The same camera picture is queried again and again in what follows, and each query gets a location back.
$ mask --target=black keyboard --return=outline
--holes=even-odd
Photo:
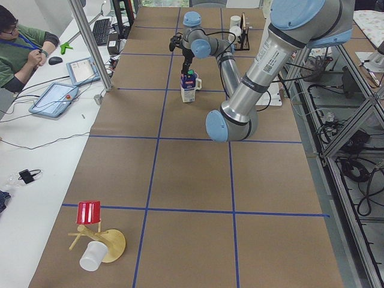
[[[110,23],[109,19],[100,19],[95,22],[92,33],[95,37],[97,46],[106,45],[108,43]]]

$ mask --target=lanyard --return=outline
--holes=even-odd
[[[19,34],[19,37],[21,39],[23,39],[25,43],[30,44],[32,47],[29,47],[29,46],[26,46],[26,45],[17,44],[17,43],[13,43],[13,42],[10,42],[10,41],[7,41],[7,40],[3,40],[3,39],[0,39],[0,43],[16,46],[16,47],[20,47],[20,48],[25,48],[25,49],[29,49],[29,50],[40,49],[34,43],[32,43],[28,38],[24,37],[22,34]]]

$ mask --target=person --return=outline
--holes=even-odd
[[[58,44],[56,35],[19,24],[0,5],[0,87],[20,92]]]

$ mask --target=white cup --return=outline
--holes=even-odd
[[[82,258],[80,259],[80,266],[87,271],[96,271],[103,261],[105,255],[108,253],[106,244],[100,241],[91,241],[88,243]]]
[[[241,21],[240,16],[237,16],[237,15],[231,16],[230,23],[229,23],[229,29],[234,27],[234,26],[240,27],[240,21]]]
[[[229,32],[234,33],[236,35],[236,40],[235,40],[235,37],[232,34],[228,34],[228,41],[230,43],[232,43],[232,42],[236,43],[240,40],[240,36],[241,36],[241,28],[240,27],[234,26],[234,27],[229,29]]]

